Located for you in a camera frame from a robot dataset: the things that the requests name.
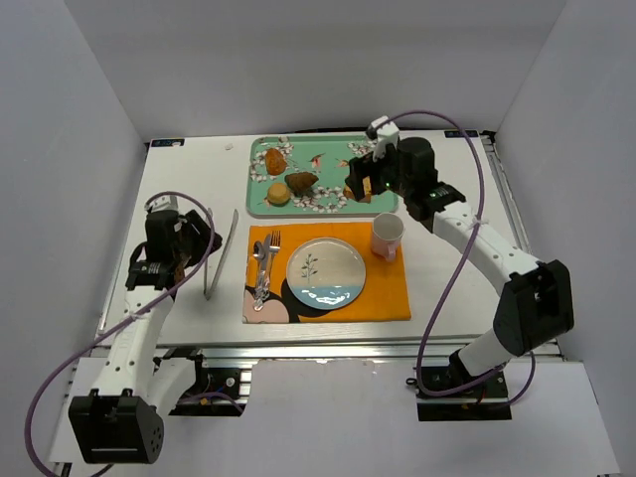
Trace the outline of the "metal serving tongs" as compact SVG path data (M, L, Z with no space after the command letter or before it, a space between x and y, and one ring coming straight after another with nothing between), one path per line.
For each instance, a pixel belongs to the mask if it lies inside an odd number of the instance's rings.
M228 232L227 237L224 239L223 241L223 248L221 249L221 256L219 258L219 261L217 263L217 267L215 270L215 274L213 276L213 278L211 280L208 279L208 265L205 264L204 266L204 296L205 299L207 301L209 301L214 293L214 291L216 290L225 263L227 261L228 258L228 254L230 251L230 247L233 243L233 239L236 236L236 232L237 232L237 228L238 228L238 223L239 223L239 211L237 209L234 209L233 211L233 219L232 219L232 223L231 223L231 228Z

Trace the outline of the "round yellow muffin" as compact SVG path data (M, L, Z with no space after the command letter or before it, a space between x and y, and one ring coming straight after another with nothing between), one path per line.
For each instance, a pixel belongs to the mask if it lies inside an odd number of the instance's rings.
M284 183L274 183L267 190L266 200L272 206L284 206L290 198L291 192Z

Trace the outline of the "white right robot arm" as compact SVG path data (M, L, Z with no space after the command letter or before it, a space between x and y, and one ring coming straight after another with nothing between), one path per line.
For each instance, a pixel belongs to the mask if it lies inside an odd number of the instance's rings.
M559 260L544 262L504 239L482 219L466 197L438 178L430 143L418 137L388 144L383 157L353 158L346 179L355 200L391 191L408 214L460 254L457 269L471 263L499 297L491 328L449 358L440 384L429 388L421 374L418 389L427 397L466 393L495 376L510 360L573 328L570 274Z

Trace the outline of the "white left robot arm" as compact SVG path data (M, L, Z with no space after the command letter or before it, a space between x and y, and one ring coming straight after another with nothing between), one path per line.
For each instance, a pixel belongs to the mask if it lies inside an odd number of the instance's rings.
M187 270L197 271L223 239L196 211L151 210L145 242L129 259L124 318L106 362L69 420L88 464L152 464L161 452L164 418L196 379L187 359L155 363L160 331Z

